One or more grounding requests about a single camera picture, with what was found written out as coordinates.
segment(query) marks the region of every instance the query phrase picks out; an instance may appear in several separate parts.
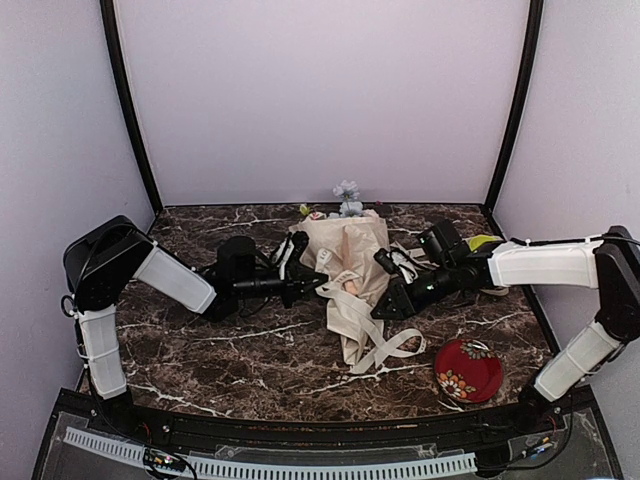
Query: blue flower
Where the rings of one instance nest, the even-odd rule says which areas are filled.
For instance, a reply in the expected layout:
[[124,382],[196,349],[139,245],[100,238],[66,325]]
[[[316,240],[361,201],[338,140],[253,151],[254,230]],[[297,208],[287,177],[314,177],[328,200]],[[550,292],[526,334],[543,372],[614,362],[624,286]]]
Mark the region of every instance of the blue flower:
[[340,216],[342,218],[361,217],[362,202],[342,202],[342,205],[340,205]]
[[333,194],[345,201],[357,200],[360,197],[358,184],[356,182],[347,182],[346,180],[334,187]]

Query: red plate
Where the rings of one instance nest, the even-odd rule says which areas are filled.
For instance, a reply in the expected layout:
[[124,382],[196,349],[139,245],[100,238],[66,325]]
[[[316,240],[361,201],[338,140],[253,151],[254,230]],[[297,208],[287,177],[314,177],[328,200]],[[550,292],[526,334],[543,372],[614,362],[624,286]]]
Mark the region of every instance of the red plate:
[[502,385],[502,365],[495,353],[476,340],[454,340],[436,355],[436,378],[456,402],[482,403]]

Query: brown marble surface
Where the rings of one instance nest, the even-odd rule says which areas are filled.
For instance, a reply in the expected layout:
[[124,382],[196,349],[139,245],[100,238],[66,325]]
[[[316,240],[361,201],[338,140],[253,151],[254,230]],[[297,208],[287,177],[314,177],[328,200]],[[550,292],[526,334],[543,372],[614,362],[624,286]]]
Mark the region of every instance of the brown marble surface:
[[[335,211],[337,206],[319,206]],[[479,209],[451,205],[384,205],[390,237],[416,247],[418,233],[437,218],[453,220],[463,236],[490,233]],[[151,236],[187,264],[215,261],[234,235],[271,251],[300,221],[296,205],[176,207],[165,210]],[[118,305],[122,361],[135,402],[171,411],[243,419],[351,421],[451,413],[434,378],[435,353],[454,338],[492,347],[505,371],[498,394],[481,406],[516,401],[517,392],[551,354],[522,292],[452,296],[404,322],[387,321],[385,337],[419,329],[427,350],[389,358],[382,370],[349,374],[339,337],[325,328],[325,300],[310,296],[285,310],[272,301],[250,318],[211,323],[142,283],[131,283]]]

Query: white perforated strip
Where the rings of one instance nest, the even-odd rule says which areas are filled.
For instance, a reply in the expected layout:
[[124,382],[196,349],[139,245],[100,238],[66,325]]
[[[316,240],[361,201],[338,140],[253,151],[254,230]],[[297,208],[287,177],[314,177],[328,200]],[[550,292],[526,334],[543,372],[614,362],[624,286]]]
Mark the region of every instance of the white perforated strip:
[[[72,427],[67,428],[64,442],[97,455],[134,467],[144,468],[144,447],[113,440]],[[200,479],[242,480],[419,480],[450,477],[477,471],[475,454],[416,460],[378,465],[358,466],[295,466],[228,462],[197,455],[186,460]],[[189,471],[180,476],[190,478]]]

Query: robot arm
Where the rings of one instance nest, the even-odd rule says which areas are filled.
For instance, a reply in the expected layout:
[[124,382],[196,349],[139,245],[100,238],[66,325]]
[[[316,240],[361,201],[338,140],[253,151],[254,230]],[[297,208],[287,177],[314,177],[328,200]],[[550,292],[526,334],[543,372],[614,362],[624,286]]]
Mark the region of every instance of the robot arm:
[[[79,352],[103,400],[124,395],[116,336],[116,303],[132,280],[142,281],[192,312],[221,320],[238,310],[239,300],[279,295],[290,307],[328,278],[300,263],[307,234],[296,232],[275,252],[274,262],[249,237],[233,237],[218,249],[217,262],[201,274],[142,233],[126,217],[115,217],[74,242],[63,263],[72,293]],[[265,267],[259,267],[256,259]]]
[[[523,389],[521,403],[538,412],[640,337],[640,251],[624,227],[569,241],[489,242],[471,252],[453,224],[443,221],[418,239],[439,267],[411,282],[402,276],[393,278],[373,309],[374,318],[408,318],[466,288],[537,284],[599,289],[595,320]],[[389,252],[378,252],[376,260],[388,273],[401,273]]]

